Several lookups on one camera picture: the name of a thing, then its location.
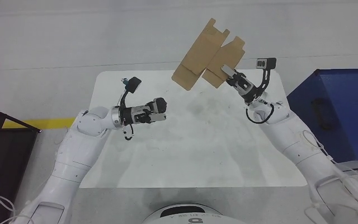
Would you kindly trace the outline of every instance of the table surface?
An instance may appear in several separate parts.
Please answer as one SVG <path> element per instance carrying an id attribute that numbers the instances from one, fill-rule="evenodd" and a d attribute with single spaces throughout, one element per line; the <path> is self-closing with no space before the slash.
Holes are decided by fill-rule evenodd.
<path id="1" fill-rule="evenodd" d="M 204 188 L 303 186 L 305 179 L 280 154 L 260 128 L 247 120 L 245 104 L 225 83 L 218 89 L 200 78 L 191 91 L 171 80 L 174 71 L 117 71 L 98 75 L 90 108 L 116 105 L 124 91 L 122 78 L 142 84 L 128 94 L 127 106 L 155 97 L 168 102 L 167 120 L 134 125 L 124 140 L 112 131 L 80 188 Z M 259 85 L 261 70 L 240 70 Z M 271 72 L 266 90 L 287 102 L 280 76 Z"/>

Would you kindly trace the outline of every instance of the flattened cardboard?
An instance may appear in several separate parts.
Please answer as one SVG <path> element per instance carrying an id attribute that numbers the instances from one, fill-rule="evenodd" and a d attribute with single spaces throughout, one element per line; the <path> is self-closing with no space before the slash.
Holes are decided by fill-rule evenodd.
<path id="1" fill-rule="evenodd" d="M 227 29 L 221 33 L 214 27 L 214 24 L 215 20 L 211 18 L 172 76 L 172 80 L 186 90 L 194 86 L 230 33 Z"/>
<path id="2" fill-rule="evenodd" d="M 215 88 L 218 88 L 228 78 L 221 67 L 226 64 L 231 69 L 235 69 L 245 53 L 242 49 L 244 44 L 245 42 L 236 36 L 233 41 L 222 46 L 208 64 L 203 78 Z"/>
<path id="3" fill-rule="evenodd" d="M 223 82 L 224 82 L 221 78 L 219 78 L 219 76 L 215 75 L 210 70 L 205 70 L 202 77 L 203 77 L 203 79 L 207 80 L 215 88 L 219 88 L 219 86 L 221 84 L 223 84 Z"/>
<path id="4" fill-rule="evenodd" d="M 195 75 L 187 68 L 185 68 L 182 64 L 178 66 L 172 76 L 172 80 L 187 91 L 191 90 L 191 88 L 194 86 L 194 84 L 199 78 L 200 76 Z"/>

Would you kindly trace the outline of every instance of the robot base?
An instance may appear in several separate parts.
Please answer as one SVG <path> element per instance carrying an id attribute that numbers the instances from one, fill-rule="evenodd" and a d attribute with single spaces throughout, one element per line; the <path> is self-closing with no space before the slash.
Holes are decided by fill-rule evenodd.
<path id="1" fill-rule="evenodd" d="M 157 210 L 142 224 L 245 224 L 200 204 L 176 204 Z"/>

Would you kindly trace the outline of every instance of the black metal frame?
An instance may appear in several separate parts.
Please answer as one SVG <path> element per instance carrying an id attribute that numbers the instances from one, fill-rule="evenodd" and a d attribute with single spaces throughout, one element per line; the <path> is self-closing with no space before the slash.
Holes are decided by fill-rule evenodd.
<path id="1" fill-rule="evenodd" d="M 24 128 L 2 128 L 5 120 Z M 0 195 L 15 202 L 29 162 L 37 134 L 42 130 L 0 112 Z M 0 222 L 10 217 L 10 211 L 0 206 Z"/>

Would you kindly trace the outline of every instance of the black cable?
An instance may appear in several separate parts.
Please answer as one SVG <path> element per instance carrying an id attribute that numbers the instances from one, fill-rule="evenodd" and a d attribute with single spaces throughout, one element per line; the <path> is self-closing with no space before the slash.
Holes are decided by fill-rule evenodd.
<path id="1" fill-rule="evenodd" d="M 123 96 L 122 96 L 122 98 L 121 98 L 121 100 L 120 100 L 120 103 L 119 103 L 119 116 L 120 116 L 122 125 L 124 125 L 123 110 L 126 108 L 126 106 L 125 106 L 125 98 L 127 97 L 127 94 L 128 94 L 128 90 L 126 90 L 126 91 L 124 92 L 124 94 L 123 94 Z M 132 124 L 130 124 L 130 129 L 131 129 L 132 135 L 133 135 L 133 134 L 134 134 L 134 130 L 133 130 Z M 129 141 L 129 140 L 132 139 L 132 137 L 133 137 L 133 136 L 131 136 L 131 137 L 128 138 L 127 136 L 125 136 L 124 138 L 125 138 L 127 141 Z"/>
<path id="2" fill-rule="evenodd" d="M 133 126 L 130 124 L 129 125 L 130 126 L 130 129 L 132 130 L 132 134 L 134 134 L 134 130 L 133 130 Z M 129 141 L 129 140 L 131 140 L 132 138 L 133 138 L 133 136 L 132 137 L 129 137 L 129 138 L 127 138 L 127 136 L 125 136 L 124 137 L 127 141 Z"/>
<path id="3" fill-rule="evenodd" d="M 263 120 L 263 121 L 261 121 L 261 122 L 256 122 L 256 121 L 252 120 L 252 119 L 248 116 L 248 109 L 246 108 L 246 117 L 247 117 L 247 119 L 248 119 L 249 121 L 251 121 L 252 123 L 254 123 L 254 124 L 263 124 L 263 123 L 265 123 L 266 121 L 269 120 L 269 118 L 272 116 L 272 114 L 274 113 L 274 110 L 275 110 L 275 107 L 274 107 L 273 104 L 270 104 L 270 106 L 271 106 L 271 108 L 272 108 L 270 114 L 267 116 L 267 118 L 266 118 L 265 120 Z"/>

